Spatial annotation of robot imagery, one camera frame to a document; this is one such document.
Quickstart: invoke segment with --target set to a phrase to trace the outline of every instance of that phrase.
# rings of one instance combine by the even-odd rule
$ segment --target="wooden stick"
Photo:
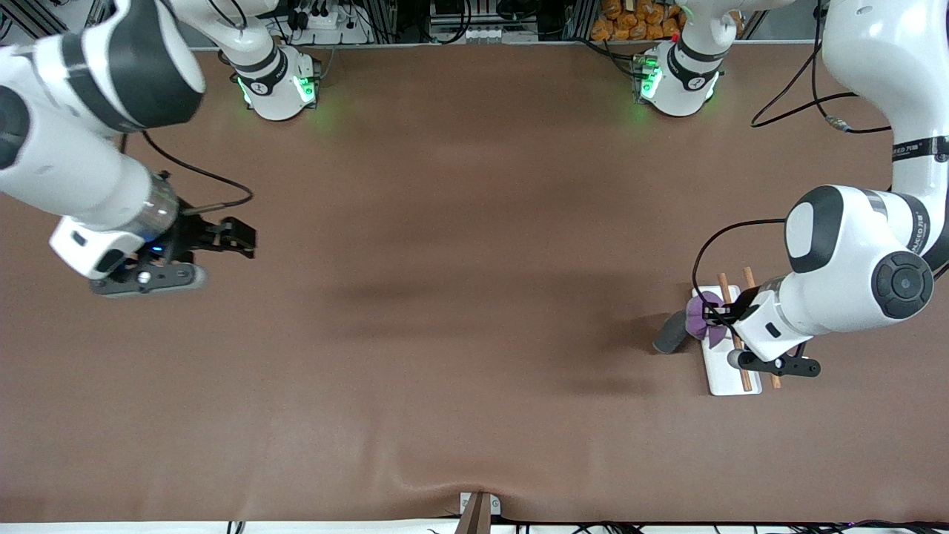
[[[721,299],[725,301],[725,304],[732,303],[732,288],[728,285],[728,278],[725,276],[725,273],[718,273],[718,289],[721,290]],[[744,345],[741,343],[741,339],[737,335],[732,334],[732,343],[735,345],[736,349],[741,350],[744,348]],[[748,374],[747,370],[741,371],[741,389],[744,391],[752,390],[752,376]]]
[[[455,534],[491,533],[491,496],[482,491],[472,493],[465,511],[455,529]]]
[[[745,284],[748,285],[748,289],[752,289],[753,287],[755,287],[755,286],[758,285],[758,284],[754,283],[754,275],[752,274],[752,268],[751,268],[751,267],[745,267]],[[769,377],[771,378],[771,380],[772,380],[772,388],[775,388],[776,390],[780,390],[780,389],[781,389],[781,377],[780,377],[780,376],[775,376],[775,375],[773,375],[773,374],[771,374],[771,373],[768,373],[768,376],[769,376]]]

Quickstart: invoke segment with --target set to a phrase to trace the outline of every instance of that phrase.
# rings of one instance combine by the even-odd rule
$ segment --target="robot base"
[[[122,277],[91,280],[89,288],[99,296],[125,298],[200,289],[207,280],[207,272],[193,263],[142,263]]]
[[[682,86],[682,82],[672,75],[669,68],[669,50],[674,45],[671,41],[665,41],[643,54],[646,57],[655,58],[657,64],[655,69],[659,74],[651,80],[651,83],[634,79],[633,92],[641,103],[648,102],[666,115],[686,117],[699,111],[702,105],[712,98],[718,74],[716,73],[715,78],[708,83],[703,78],[696,78],[696,83],[702,83],[702,88],[687,90]]]
[[[267,96],[254,94],[244,88],[247,109],[252,109],[268,121],[286,121],[304,109],[316,108],[320,93],[321,64],[312,56],[293,47],[281,47],[287,54],[289,66],[286,77]]]
[[[721,290],[718,289],[718,286],[701,286],[698,289],[702,292],[707,291],[721,296]],[[738,286],[729,286],[728,289],[732,294],[732,300],[738,298],[741,293]],[[752,379],[752,390],[743,390],[741,372],[728,362],[728,354],[733,348],[731,332],[725,334],[725,339],[714,347],[709,346],[707,337],[702,340],[702,358],[705,360],[705,374],[709,380],[709,391],[715,396],[757,395],[761,393],[761,377],[757,372],[748,373]]]

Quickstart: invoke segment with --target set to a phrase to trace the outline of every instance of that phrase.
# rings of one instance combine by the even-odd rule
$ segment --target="black circular joint cap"
[[[933,272],[921,257],[894,252],[873,270],[873,297],[884,315],[906,319],[922,310],[933,295]]]

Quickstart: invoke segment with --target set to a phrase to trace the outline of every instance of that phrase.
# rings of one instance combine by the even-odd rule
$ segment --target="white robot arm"
[[[255,233],[236,219],[205,223],[110,141],[189,121],[205,88],[164,2],[116,6],[80,34],[0,48],[0,192],[63,216],[49,243],[97,293],[199,287],[191,251],[252,257]]]
[[[947,3],[831,1],[824,61],[892,125],[892,190],[825,185],[797,202],[785,227],[793,272],[733,307],[748,348],[733,365],[788,372],[786,352],[816,335],[889,326],[928,303],[949,262]]]
[[[677,0],[688,23],[678,41],[666,41],[645,52],[658,69],[637,83],[640,98],[674,117],[692,115],[712,98],[718,67],[735,42],[734,10],[775,10],[794,0]]]
[[[181,22],[214,41],[234,70],[244,99],[258,115],[284,121],[316,104],[320,73],[313,58],[278,47],[254,15],[273,11],[279,0],[169,0]]]

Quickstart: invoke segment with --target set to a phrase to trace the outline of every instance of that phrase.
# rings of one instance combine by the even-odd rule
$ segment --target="brown tablecloth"
[[[206,55],[204,107],[154,137],[256,190],[232,213],[258,258],[102,299],[47,247],[54,217],[0,202],[0,519],[441,516],[472,488],[548,522],[949,518],[944,288],[758,396],[710,396],[695,345],[650,349],[719,227],[888,186],[886,134],[748,127],[807,54],[735,48],[677,120],[580,46],[346,50],[279,124]],[[237,195],[130,151],[192,202]],[[701,278],[745,265],[788,271],[779,227],[723,238]]]

